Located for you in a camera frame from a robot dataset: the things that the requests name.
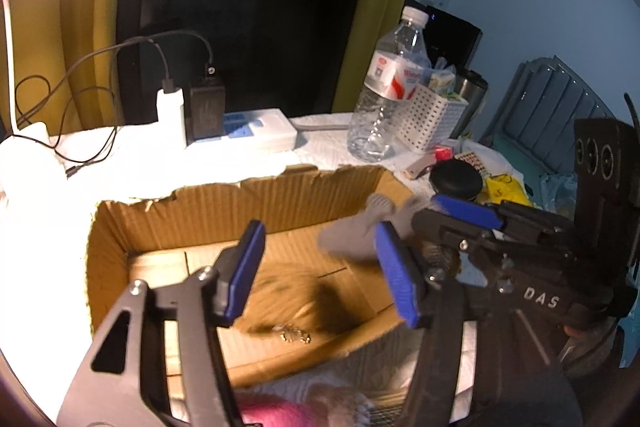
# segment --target gray object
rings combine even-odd
[[[459,137],[466,129],[466,126],[469,125],[471,119],[476,115],[488,89],[489,86],[485,79],[475,71],[458,71],[453,91],[464,98],[468,102],[468,105],[453,129],[450,136],[451,138]]]
[[[376,225],[390,221],[399,237],[406,239],[413,234],[412,217],[427,206],[427,199],[413,196],[396,212],[393,201],[384,194],[372,194],[362,212],[338,219],[322,229],[318,234],[318,248],[350,261],[375,261],[378,258],[374,245]]]
[[[614,118],[558,57],[521,64],[485,136],[499,134],[547,172],[574,170],[574,120]]]

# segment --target plastic water bottle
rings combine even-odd
[[[376,44],[347,135],[347,148],[359,160],[378,162],[390,153],[400,109],[431,69],[422,38],[428,19],[405,6],[400,25]]]

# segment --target black power adapter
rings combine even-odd
[[[191,84],[189,97],[193,139],[215,138],[225,134],[225,86],[212,64],[206,66],[204,76]]]

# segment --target bottle cap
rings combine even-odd
[[[424,28],[427,25],[429,16],[417,8],[405,6],[402,10],[402,20],[415,23],[415,25],[420,26],[420,28]]]

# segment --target pink fabric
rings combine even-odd
[[[316,427],[308,406],[277,396],[236,393],[244,423],[261,423],[263,427]]]

